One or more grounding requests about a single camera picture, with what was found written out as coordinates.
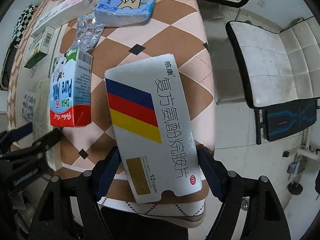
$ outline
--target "wall outlet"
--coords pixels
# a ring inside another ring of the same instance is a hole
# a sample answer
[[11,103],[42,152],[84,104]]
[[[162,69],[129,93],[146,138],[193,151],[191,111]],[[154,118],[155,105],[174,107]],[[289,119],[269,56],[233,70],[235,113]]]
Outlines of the wall outlet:
[[264,7],[266,2],[264,0],[259,0],[257,4],[261,7]]

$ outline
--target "blue tissue package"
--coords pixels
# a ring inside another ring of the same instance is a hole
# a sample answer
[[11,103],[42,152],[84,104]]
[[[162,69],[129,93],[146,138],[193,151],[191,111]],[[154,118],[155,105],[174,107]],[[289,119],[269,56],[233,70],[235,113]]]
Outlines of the blue tissue package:
[[155,0],[99,0],[94,15],[99,24],[121,27],[147,20]]

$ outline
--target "red carton bottom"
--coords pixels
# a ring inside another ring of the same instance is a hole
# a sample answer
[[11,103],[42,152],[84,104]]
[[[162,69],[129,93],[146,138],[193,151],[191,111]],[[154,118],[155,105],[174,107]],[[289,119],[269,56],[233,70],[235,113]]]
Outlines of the red carton bottom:
[[62,113],[50,109],[50,123],[58,127],[80,127],[91,123],[91,107],[89,105],[74,105]]

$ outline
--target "red oval logo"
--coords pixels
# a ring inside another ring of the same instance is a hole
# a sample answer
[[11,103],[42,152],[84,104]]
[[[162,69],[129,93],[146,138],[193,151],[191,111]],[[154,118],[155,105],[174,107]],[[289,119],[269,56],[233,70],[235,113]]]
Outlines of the red oval logo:
[[196,177],[194,175],[190,176],[190,183],[191,183],[191,185],[196,184]]

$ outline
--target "pure milk carton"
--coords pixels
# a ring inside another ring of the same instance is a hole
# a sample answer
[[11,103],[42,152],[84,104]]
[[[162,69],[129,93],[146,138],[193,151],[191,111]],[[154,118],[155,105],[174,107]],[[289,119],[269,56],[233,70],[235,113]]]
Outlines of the pure milk carton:
[[91,123],[92,56],[79,48],[54,59],[50,86],[50,123],[74,127]]

